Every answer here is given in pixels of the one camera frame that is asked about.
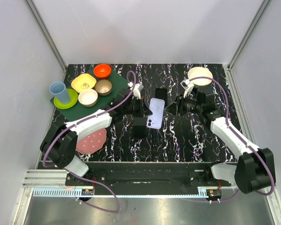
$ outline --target white wall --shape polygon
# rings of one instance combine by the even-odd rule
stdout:
[[[281,0],[274,0],[232,68],[257,144],[274,153],[281,196]]]
[[[0,225],[39,154],[62,70],[23,0],[0,0]]]
[[[34,0],[73,63],[229,63],[262,0]]]

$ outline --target yellow square bowl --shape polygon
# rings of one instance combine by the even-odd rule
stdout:
[[[97,80],[90,74],[81,74],[71,82],[71,86],[75,91],[81,93],[86,89],[92,89],[96,83]]]

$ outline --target pink scalloped plate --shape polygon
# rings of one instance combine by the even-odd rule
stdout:
[[[76,151],[81,154],[93,154],[100,150],[106,141],[107,131],[105,128],[97,130],[82,138],[76,145]]]

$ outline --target shiny floor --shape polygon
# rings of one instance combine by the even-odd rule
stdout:
[[[232,195],[224,190],[223,198]],[[91,199],[113,210],[113,199]],[[121,212],[109,214],[71,198],[33,197],[26,225],[271,225],[266,198],[256,193],[239,194],[223,203],[196,203],[185,199],[120,199]]]

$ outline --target white bowl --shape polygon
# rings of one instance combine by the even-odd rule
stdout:
[[[188,73],[187,73],[188,79],[192,79],[195,77],[199,77],[199,76],[206,76],[209,78],[213,78],[212,73],[209,71],[209,69],[203,68],[203,67],[194,67],[191,68]],[[209,79],[196,79],[193,80],[192,83],[194,85],[198,85],[198,86],[205,86],[211,83],[211,80]]]
[[[78,96],[78,101],[86,106],[91,107],[97,103],[98,93],[94,89],[86,89]]]

